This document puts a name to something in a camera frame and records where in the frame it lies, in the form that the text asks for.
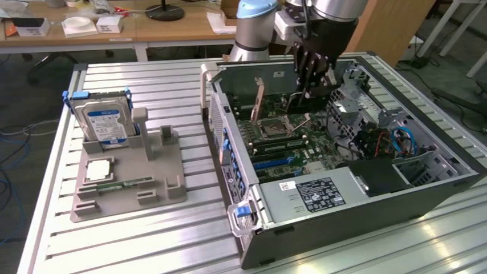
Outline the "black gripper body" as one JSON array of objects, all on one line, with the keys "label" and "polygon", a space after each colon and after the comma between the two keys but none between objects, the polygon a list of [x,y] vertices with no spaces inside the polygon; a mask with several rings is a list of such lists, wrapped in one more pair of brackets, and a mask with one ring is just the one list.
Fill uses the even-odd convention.
[{"label": "black gripper body", "polygon": [[310,21],[310,36],[304,39],[304,49],[326,57],[334,64],[344,52],[357,26],[357,20],[337,22],[329,19]]}]

